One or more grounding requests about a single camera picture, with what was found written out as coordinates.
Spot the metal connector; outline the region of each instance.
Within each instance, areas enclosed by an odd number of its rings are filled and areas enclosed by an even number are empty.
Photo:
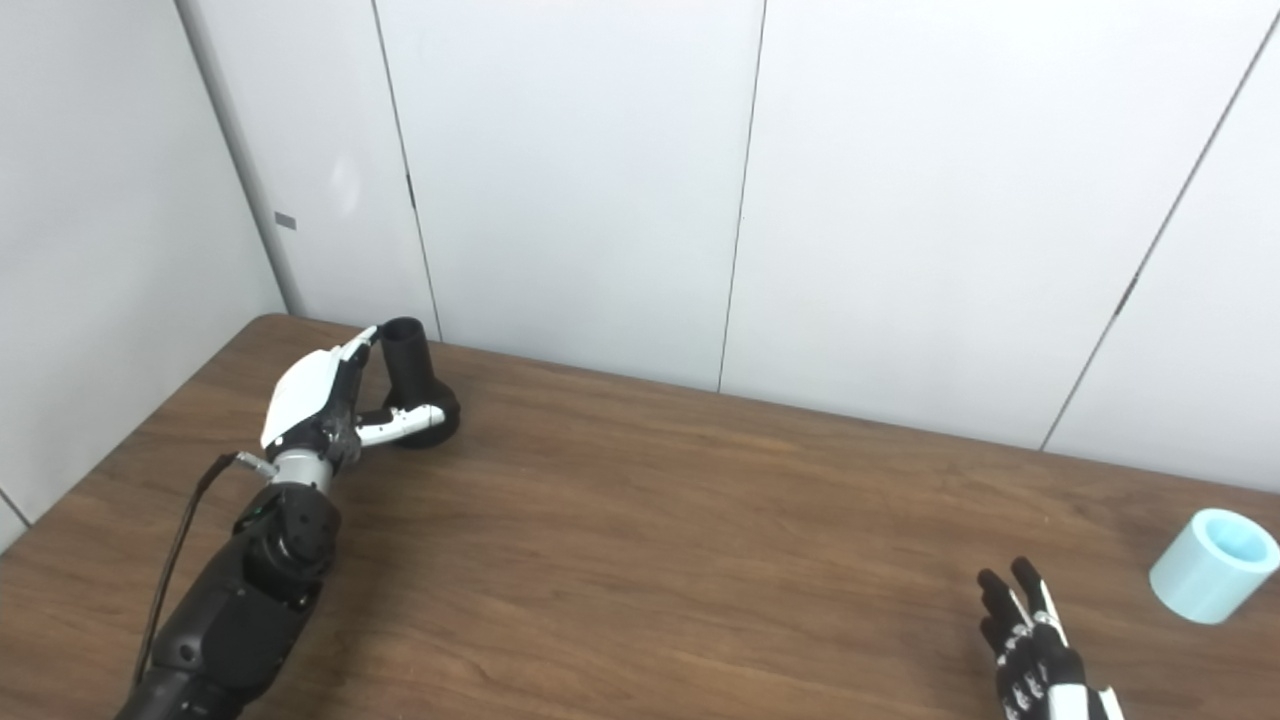
[[[268,462],[266,460],[262,460],[261,457],[251,452],[244,452],[244,451],[237,452],[236,461],[269,480],[274,478],[276,473],[280,471],[280,469],[276,468],[275,465]]]

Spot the robotic arm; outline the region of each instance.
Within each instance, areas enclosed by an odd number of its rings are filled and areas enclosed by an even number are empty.
[[[1014,560],[1012,571],[1029,607],[1000,575],[978,574],[987,609],[980,630],[996,653],[996,693],[1005,720],[1124,720],[1114,689],[1096,691],[1085,683],[1084,660],[1068,644],[1039,571],[1025,557]]]
[[[392,395],[381,410],[357,414],[361,374],[379,340]],[[422,325],[412,318],[366,328],[346,345],[294,363],[266,413],[266,460],[234,456],[269,483],[156,633],[150,667],[116,720],[239,716],[275,680],[333,565],[340,524],[328,498],[334,475],[369,446],[438,445],[457,429],[460,414],[453,392],[434,375]],[[229,465],[232,456],[224,459],[221,466]]]

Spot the cable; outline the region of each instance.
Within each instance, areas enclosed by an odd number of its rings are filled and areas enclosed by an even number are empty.
[[[142,674],[147,669],[147,657],[151,655],[151,642],[155,639],[156,623],[160,621],[160,610],[164,607],[164,594],[169,588],[169,578],[173,577],[173,566],[178,562],[178,553],[182,552],[182,543],[187,539],[187,530],[191,529],[191,520],[196,516],[196,507],[200,505],[200,498],[205,496],[209,486],[214,484],[214,479],[234,461],[234,454],[219,455],[214,460],[214,464],[205,470],[205,474],[200,477],[200,480],[196,482],[196,489],[192,491],[191,500],[187,501],[187,510],[183,511],[182,521],[178,523],[178,532],[173,538],[173,547],[169,548],[169,557],[165,559],[164,569],[160,570],[160,582],[156,585],[155,597],[151,598],[147,626],[142,630],[142,647],[138,648],[138,659],[133,664],[133,687],[138,687],[142,683]]]

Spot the light blue container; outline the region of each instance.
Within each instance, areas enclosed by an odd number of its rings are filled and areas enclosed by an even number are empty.
[[[1262,525],[1230,510],[1197,512],[1151,568],[1151,589],[1193,623],[1226,620],[1280,568],[1280,547]]]

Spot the wooden table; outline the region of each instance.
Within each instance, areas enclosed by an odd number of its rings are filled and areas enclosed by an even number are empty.
[[[195,479],[349,334],[256,320],[4,556],[0,717],[114,716]],[[338,478],[337,570],[247,717],[997,720],[973,578],[1019,553],[1129,720],[1276,716],[1280,583],[1204,628],[1146,570],[1196,509],[1274,525],[1277,496],[433,352],[462,429]],[[173,596],[259,484],[214,486]]]

